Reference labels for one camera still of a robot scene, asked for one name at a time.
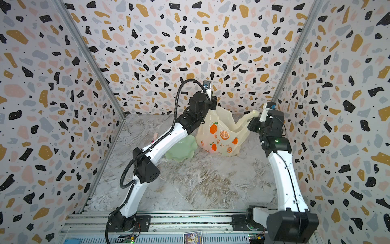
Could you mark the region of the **yellow translucent plastic bag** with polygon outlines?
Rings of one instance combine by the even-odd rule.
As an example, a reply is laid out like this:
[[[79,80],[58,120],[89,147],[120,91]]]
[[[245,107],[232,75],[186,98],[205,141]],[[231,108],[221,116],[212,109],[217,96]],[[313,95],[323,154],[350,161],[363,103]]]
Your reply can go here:
[[[196,142],[211,154],[229,157],[237,155],[250,134],[247,128],[250,121],[259,115],[254,110],[235,122],[230,111],[217,106],[215,110],[208,111],[205,123],[198,128]]]

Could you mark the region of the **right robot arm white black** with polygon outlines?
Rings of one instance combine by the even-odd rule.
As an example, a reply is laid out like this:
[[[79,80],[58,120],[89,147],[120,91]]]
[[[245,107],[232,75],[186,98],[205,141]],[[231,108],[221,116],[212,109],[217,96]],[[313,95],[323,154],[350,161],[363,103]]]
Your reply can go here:
[[[301,193],[290,142],[283,134],[283,122],[283,112],[266,108],[248,125],[250,131],[258,133],[261,147],[271,165],[277,190],[277,209],[251,206],[247,210],[247,224],[252,228],[264,227],[272,241],[306,244],[319,226],[319,219],[310,212]]]

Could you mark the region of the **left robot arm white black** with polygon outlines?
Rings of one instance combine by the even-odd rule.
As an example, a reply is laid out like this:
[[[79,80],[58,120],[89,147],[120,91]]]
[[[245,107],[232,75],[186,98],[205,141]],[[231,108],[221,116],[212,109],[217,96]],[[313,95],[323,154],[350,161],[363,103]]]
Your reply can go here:
[[[215,110],[217,97],[212,91],[199,91],[189,99],[189,105],[181,116],[176,118],[173,127],[150,145],[133,150],[133,158],[125,167],[119,186],[129,188],[123,203],[108,216],[105,234],[141,230],[136,223],[140,200],[150,183],[160,174],[157,163],[160,158],[180,140],[189,136],[204,123],[209,110]]]

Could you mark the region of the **green scalloped plate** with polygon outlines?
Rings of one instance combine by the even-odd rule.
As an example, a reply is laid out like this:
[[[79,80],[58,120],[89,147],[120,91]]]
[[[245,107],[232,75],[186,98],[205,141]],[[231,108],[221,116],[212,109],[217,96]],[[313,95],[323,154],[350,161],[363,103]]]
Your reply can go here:
[[[188,135],[184,139],[177,142],[172,148],[165,153],[167,160],[174,160],[178,163],[186,159],[191,159],[194,156],[195,150],[198,148],[196,139],[192,135]]]

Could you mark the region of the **purple printed card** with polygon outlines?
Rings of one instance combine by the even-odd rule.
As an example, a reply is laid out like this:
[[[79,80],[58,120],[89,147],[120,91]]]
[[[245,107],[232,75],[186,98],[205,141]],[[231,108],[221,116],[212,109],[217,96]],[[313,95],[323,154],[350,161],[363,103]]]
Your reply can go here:
[[[184,244],[203,244],[202,231],[187,232],[183,234]]]

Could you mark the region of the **right aluminium corner post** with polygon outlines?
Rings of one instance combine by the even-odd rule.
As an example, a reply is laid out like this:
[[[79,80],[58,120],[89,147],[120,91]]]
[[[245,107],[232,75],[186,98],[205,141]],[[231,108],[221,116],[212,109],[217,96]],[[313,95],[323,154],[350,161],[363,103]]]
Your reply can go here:
[[[281,76],[280,82],[279,82],[277,88],[275,89],[275,93],[274,93],[272,100],[271,100],[272,102],[276,103],[278,101],[278,98],[281,95],[282,90],[287,83],[288,77],[291,74],[291,71],[294,67],[294,64],[295,64],[298,56],[300,55],[300,52],[305,44],[305,40],[306,40],[306,38],[307,38],[311,28],[312,28],[314,20],[317,17],[323,3],[324,3],[323,0],[315,0],[313,2],[313,5],[308,13],[307,20],[305,21],[305,24],[303,25],[301,34],[300,34],[300,36],[299,36],[299,38],[294,46],[294,49],[292,50],[290,58],[288,59],[285,70]]]

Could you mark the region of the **aluminium corner post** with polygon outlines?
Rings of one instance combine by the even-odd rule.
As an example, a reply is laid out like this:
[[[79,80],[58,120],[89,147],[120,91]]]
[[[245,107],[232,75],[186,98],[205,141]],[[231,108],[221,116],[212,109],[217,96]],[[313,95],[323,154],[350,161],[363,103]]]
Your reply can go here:
[[[68,30],[73,35],[75,42],[80,48],[80,51],[82,52],[83,56],[85,57],[86,61],[88,62],[89,66],[91,67],[93,73],[97,76],[99,82],[101,83],[102,87],[104,88],[107,96],[109,97],[110,101],[113,104],[113,107],[119,114],[122,120],[126,118],[125,113],[122,111],[122,108],[117,101],[113,91],[111,90],[103,72],[100,70],[99,66],[97,65],[95,59],[93,58],[91,52],[89,51],[89,48],[87,44],[84,42],[82,38],[82,34],[80,33],[79,29],[77,28],[74,20],[71,17],[71,14],[67,11],[66,5],[64,1],[52,1],[57,12],[59,13],[60,17],[66,24]]]
[[[294,49],[292,50],[290,58],[288,59],[285,70],[281,76],[280,82],[279,82],[277,88],[275,89],[275,93],[274,93],[272,100],[271,100],[272,102],[276,103],[278,101],[278,98],[281,95],[282,90],[287,83],[288,77],[291,74],[291,71],[294,67],[294,64],[295,64],[298,56],[300,55],[300,52],[305,44],[305,40],[306,40],[306,38],[307,38],[311,28],[312,28],[314,20],[317,17],[323,3],[324,3],[323,0],[315,0],[313,2],[313,5],[308,13],[307,20],[305,21],[305,24],[303,25],[301,34],[300,34],[300,36],[299,36],[299,38],[294,46]]]

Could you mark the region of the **left aluminium corner post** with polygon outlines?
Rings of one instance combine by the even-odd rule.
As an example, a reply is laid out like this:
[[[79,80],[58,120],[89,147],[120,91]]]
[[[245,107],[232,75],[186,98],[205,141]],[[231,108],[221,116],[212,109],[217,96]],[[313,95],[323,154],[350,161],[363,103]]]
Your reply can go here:
[[[71,14],[67,11],[66,5],[64,1],[52,1],[57,12],[59,13],[60,17],[66,24],[68,30],[73,35],[75,42],[80,48],[80,51],[82,52],[83,56],[85,57],[86,61],[88,62],[89,66],[91,67],[93,73],[97,76],[99,82],[101,83],[102,87],[104,88],[107,96],[109,97],[110,101],[113,104],[113,107],[119,114],[122,120],[126,118],[125,113],[122,111],[122,108],[117,101],[113,91],[111,90],[103,72],[100,70],[99,66],[97,65],[95,59],[93,58],[91,52],[89,51],[89,48],[87,44],[84,42],[82,38],[82,34],[80,33],[79,29],[77,28],[74,20],[71,17]]]

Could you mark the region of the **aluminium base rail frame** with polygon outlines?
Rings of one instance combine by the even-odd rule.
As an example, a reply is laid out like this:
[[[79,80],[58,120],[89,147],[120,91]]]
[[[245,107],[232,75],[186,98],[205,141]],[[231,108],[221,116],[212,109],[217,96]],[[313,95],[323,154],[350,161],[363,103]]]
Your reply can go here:
[[[141,230],[109,232],[109,213],[70,215],[60,231],[59,244],[183,244],[183,234],[202,231],[203,244],[295,244],[272,241],[264,227],[247,224],[247,210],[138,211]],[[316,230],[307,244],[320,244]]]

